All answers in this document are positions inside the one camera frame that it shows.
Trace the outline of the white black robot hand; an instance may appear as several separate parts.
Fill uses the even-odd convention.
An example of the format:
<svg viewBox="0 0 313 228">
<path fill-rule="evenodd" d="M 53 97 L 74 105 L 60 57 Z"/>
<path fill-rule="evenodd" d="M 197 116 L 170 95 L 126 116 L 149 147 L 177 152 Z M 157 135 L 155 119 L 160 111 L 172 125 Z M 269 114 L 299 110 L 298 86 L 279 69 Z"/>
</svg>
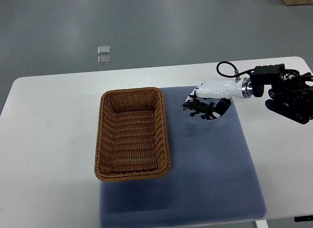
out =
<svg viewBox="0 0 313 228">
<path fill-rule="evenodd" d="M 185 102 L 215 103 L 215 112 L 222 117 L 231 106 L 231 97 L 250 98 L 253 95 L 249 78 L 210 79 L 194 88 Z"/>
</svg>

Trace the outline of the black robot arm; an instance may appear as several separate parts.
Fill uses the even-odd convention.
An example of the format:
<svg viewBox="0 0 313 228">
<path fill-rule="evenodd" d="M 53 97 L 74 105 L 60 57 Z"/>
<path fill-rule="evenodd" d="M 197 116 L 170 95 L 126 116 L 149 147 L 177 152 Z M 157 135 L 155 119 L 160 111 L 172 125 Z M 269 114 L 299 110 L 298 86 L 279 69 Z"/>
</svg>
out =
<svg viewBox="0 0 313 228">
<path fill-rule="evenodd" d="M 257 66 L 249 73 L 252 93 L 262 97 L 264 86 L 270 85 L 269 99 L 265 106 L 286 118 L 300 124 L 313 119 L 313 75 L 303 75 L 294 69 L 286 69 L 284 64 Z"/>
</svg>

